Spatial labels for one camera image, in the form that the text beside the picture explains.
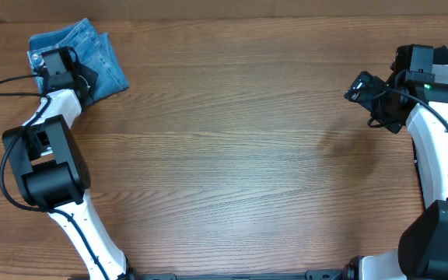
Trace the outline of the blue denim jeans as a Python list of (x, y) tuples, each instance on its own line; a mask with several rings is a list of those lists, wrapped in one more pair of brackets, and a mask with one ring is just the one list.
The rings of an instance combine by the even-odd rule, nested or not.
[(65, 28), (33, 35), (29, 40), (27, 56), (31, 72), (44, 64), (41, 54), (60, 47), (72, 47), (79, 62), (98, 74), (90, 86), (86, 106), (126, 90), (128, 80), (122, 71), (108, 33), (98, 33), (88, 19)]

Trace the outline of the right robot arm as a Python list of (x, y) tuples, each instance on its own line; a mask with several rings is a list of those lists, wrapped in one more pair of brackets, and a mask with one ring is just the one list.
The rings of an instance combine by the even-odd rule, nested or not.
[(382, 80), (361, 72), (344, 94), (370, 113), (371, 128), (411, 136), (424, 212), (402, 233), (398, 248), (354, 257), (339, 279), (448, 279), (448, 49), (400, 46)]

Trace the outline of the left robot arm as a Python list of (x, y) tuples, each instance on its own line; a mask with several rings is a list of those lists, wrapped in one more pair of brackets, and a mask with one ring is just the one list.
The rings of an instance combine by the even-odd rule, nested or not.
[(71, 126), (91, 96), (97, 73), (72, 47), (45, 51), (37, 76), (40, 106), (22, 126), (2, 135), (2, 168), (11, 167), (23, 204), (47, 213), (65, 232), (91, 279), (133, 279), (135, 270), (115, 245), (93, 206), (91, 177)]

